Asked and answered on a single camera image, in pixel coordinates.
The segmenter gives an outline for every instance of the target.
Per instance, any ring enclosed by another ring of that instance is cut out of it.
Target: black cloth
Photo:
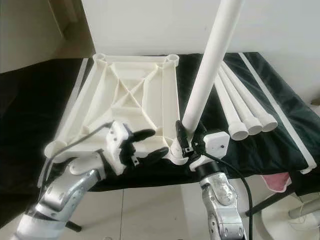
[[[247,53],[267,88],[300,135],[316,162],[320,161],[320,118],[316,116],[258,53]],[[179,109],[183,116],[201,54],[180,55],[176,68]],[[228,53],[225,62],[238,75],[261,105],[279,122],[272,132],[261,132],[243,141],[230,141],[224,160],[242,174],[274,174],[302,170],[304,157],[284,128],[268,99],[237,53]],[[18,93],[0,121],[0,193],[35,193],[44,162],[43,150],[53,140],[64,107],[76,80],[81,59],[56,59],[0,75],[1,81],[18,81]],[[89,72],[92,60],[86,70]],[[228,131],[215,88],[201,118],[208,131]],[[231,178],[238,176],[228,172]],[[151,187],[197,181],[188,164],[176,166],[162,160],[127,174],[109,178],[92,191]]]

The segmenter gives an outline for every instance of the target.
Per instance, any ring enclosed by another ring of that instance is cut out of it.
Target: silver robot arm
[[[189,147],[182,124],[177,123],[178,140],[183,149],[192,149],[198,154],[189,168],[196,172],[202,189],[202,200],[207,210],[208,228],[211,240],[242,240],[245,237],[242,219],[237,209],[238,195],[229,183],[216,160],[227,154],[230,136],[221,131],[194,137]]]
[[[128,165],[136,166],[132,143],[154,134],[150,129],[131,132],[126,125],[114,121],[106,135],[106,147],[73,159],[22,216],[11,240],[59,239],[85,193],[108,174],[121,175]],[[161,159],[167,153],[168,148],[161,148],[150,156]]]
[[[71,161],[23,216],[12,240],[57,240],[85,193],[105,179],[99,153]]]

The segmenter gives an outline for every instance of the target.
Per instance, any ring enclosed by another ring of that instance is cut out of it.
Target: white pvc pipe
[[[236,141],[245,139],[246,137],[248,137],[248,130],[246,128],[246,125],[241,122],[219,75],[216,76],[214,85],[216,92],[218,93],[218,97],[220,99],[226,121],[229,125],[228,131],[230,137]]]
[[[182,124],[192,138],[204,111],[218,68],[227,51],[244,0],[222,0],[205,47]]]
[[[267,111],[260,105],[256,98],[251,94],[251,92],[245,87],[245,85],[225,62],[222,62],[221,66],[251,112],[261,122],[262,131],[269,132],[275,129],[278,126],[277,120],[271,114],[267,113]]]
[[[258,118],[253,116],[246,103],[231,83],[228,75],[221,67],[219,68],[218,73],[238,115],[240,116],[241,121],[248,129],[249,135],[256,135],[260,133],[262,130],[262,124]]]

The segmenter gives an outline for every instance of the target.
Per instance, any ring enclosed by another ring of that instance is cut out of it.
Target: cable
[[[201,155],[204,155],[206,156],[207,158],[210,158],[218,163],[221,163],[221,164],[224,164],[226,165],[227,167],[229,167],[230,169],[232,169],[233,171],[236,172],[236,174],[240,177],[240,179],[242,180],[244,186],[245,186],[245,189],[246,189],[246,192],[248,194],[248,199],[249,199],[249,240],[253,240],[253,214],[252,214],[252,208],[253,208],[253,203],[252,203],[252,195],[251,195],[251,191],[250,191],[250,187],[245,179],[245,177],[241,174],[241,172],[239,172],[234,166],[232,166],[230,163],[224,161],[224,160],[221,160],[217,157],[214,157],[204,151],[201,151],[200,152]]]
[[[108,123],[105,123],[101,126],[99,126],[98,128],[96,128],[95,130],[93,130],[92,132],[90,132],[88,135],[80,138],[79,140],[71,143],[70,145],[68,146],[65,146],[63,148],[61,148],[59,151],[57,151],[52,157],[50,157],[47,161],[47,165],[45,166],[45,169],[44,169],[44,173],[43,173],[43,179],[42,179],[42,183],[41,183],[41,187],[40,187],[40,192],[39,192],[39,196],[38,196],[38,199],[37,199],[37,202],[40,200],[42,194],[44,193],[44,190],[45,190],[45,186],[46,186],[46,182],[47,182],[47,174],[48,174],[48,171],[49,171],[49,167],[51,165],[51,162],[55,159],[56,156],[58,156],[59,154],[63,153],[65,150],[68,150],[70,148],[72,148],[73,146],[83,142],[84,140],[90,138],[91,136],[93,136],[94,134],[96,134],[97,132],[99,132],[101,129],[103,128],[110,128],[112,125],[112,122],[108,122]]]

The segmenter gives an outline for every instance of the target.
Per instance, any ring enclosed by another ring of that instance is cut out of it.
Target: black table leg
[[[66,222],[66,225],[65,225],[68,229],[71,229],[73,231],[75,231],[76,233],[79,233],[82,229],[81,226],[75,224],[74,222],[72,221],[67,221]]]
[[[290,194],[293,194],[295,192],[295,188],[292,184],[290,184],[285,192],[277,192],[274,195],[268,197],[266,200],[258,203],[252,208],[252,214],[256,214],[257,212],[260,212],[262,209],[265,209],[266,207],[278,202],[281,199],[284,199],[286,196],[289,196]],[[249,216],[249,210],[245,212],[245,215]]]

